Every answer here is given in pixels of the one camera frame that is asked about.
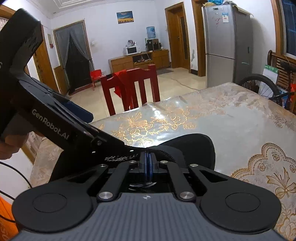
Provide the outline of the person's left hand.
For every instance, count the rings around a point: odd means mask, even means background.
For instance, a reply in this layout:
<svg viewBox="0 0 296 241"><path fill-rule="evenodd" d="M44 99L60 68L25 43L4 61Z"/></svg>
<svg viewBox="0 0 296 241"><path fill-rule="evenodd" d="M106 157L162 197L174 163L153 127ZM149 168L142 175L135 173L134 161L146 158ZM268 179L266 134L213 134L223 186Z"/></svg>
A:
<svg viewBox="0 0 296 241"><path fill-rule="evenodd" d="M0 142L0 159L7 160L27 142L29 135L9 135Z"/></svg>

